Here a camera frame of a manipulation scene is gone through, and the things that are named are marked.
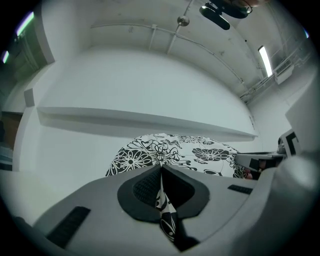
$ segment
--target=gray surface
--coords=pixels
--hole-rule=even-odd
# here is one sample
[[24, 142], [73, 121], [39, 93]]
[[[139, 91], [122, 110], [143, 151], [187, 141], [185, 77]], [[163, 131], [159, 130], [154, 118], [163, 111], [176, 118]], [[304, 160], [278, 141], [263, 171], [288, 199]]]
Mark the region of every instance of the gray surface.
[[[303, 223], [320, 189], [320, 154], [294, 156], [262, 172], [258, 181], [220, 177], [171, 166], [207, 185], [210, 201], [183, 221], [201, 243], [184, 255], [270, 255]], [[90, 182], [49, 209], [34, 225], [47, 235], [75, 206], [92, 211], [67, 246], [78, 255], [181, 254], [159, 225], [140, 222], [120, 207], [117, 191], [145, 167]], [[253, 188], [250, 195], [227, 187]]]
[[202, 182], [210, 191], [210, 201], [202, 212], [197, 217], [183, 220], [187, 235], [199, 241], [204, 241], [212, 236], [235, 215], [248, 199], [248, 194], [228, 189], [230, 185], [253, 189], [257, 184], [257, 181], [252, 179], [216, 176], [185, 168], [178, 168], [175, 165], [169, 166]]
[[75, 206], [91, 209], [66, 250], [83, 256], [173, 255], [178, 249], [158, 224], [134, 220], [118, 203], [125, 180], [151, 167], [92, 181], [49, 209], [34, 227], [47, 235]]
[[319, 153], [294, 156], [264, 171], [234, 217], [185, 255], [272, 255], [313, 207], [320, 189], [319, 162]]

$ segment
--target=white ceiling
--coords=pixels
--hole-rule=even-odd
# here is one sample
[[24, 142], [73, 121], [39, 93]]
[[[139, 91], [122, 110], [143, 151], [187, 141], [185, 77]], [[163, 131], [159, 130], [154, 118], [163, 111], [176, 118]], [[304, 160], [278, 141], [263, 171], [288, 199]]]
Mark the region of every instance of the white ceiling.
[[[147, 27], [109, 24], [138, 24], [175, 31], [177, 18], [184, 14], [189, 0], [97, 0], [86, 9], [86, 19], [91, 25], [92, 46], [116, 45], [149, 48], [153, 30]], [[302, 27], [276, 2], [255, 7], [245, 19], [235, 19], [226, 14], [231, 28], [223, 30], [203, 17], [199, 8], [205, 0], [195, 0], [186, 16], [190, 24], [181, 27], [179, 34], [195, 41], [223, 60], [241, 81], [217, 58], [193, 42], [177, 38], [169, 55], [188, 61], [206, 70], [226, 84], [237, 95], [266, 76], [258, 48], [265, 46], [276, 67], [302, 39]], [[152, 51], [166, 53], [173, 35], [157, 30]]]

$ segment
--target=ceiling mount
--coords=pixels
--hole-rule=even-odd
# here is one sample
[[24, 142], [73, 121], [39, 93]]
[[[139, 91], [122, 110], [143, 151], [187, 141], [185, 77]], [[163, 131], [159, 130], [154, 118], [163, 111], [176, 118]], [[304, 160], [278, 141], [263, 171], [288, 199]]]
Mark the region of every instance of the ceiling mount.
[[178, 22], [178, 24], [179, 24], [181, 27], [186, 27], [186, 26], [188, 26], [189, 23], [190, 23], [189, 18], [188, 18], [187, 16], [185, 16], [185, 15], [179, 16], [176, 21]]

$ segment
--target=white wall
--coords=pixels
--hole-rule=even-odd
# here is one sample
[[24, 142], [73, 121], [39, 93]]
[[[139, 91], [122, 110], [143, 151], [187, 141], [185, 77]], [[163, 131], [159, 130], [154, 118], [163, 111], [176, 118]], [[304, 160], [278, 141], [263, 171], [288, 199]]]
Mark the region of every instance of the white wall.
[[221, 82], [165, 54], [138, 49], [84, 52], [40, 106], [128, 111], [255, 134], [248, 108]]
[[79, 14], [81, 2], [44, 0], [42, 3], [44, 33], [55, 61], [73, 58], [90, 44], [82, 35], [85, 17]]
[[278, 138], [291, 129], [285, 114], [315, 79], [318, 63], [310, 59], [280, 85], [274, 84], [249, 105], [260, 134], [262, 151], [275, 151]]
[[7, 170], [0, 170], [0, 194], [9, 212], [29, 225], [62, 199], [37, 174]]

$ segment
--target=black slot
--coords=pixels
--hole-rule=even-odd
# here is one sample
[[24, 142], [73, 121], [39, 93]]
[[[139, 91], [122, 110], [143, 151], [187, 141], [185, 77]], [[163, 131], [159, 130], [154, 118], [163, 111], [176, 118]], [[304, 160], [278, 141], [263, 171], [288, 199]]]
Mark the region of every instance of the black slot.
[[88, 208], [76, 206], [46, 238], [64, 249], [90, 211]]
[[244, 193], [247, 195], [250, 195], [252, 192], [252, 188], [244, 187], [244, 186], [238, 186], [238, 185], [231, 185], [228, 187], [229, 190], [237, 191], [240, 193]]

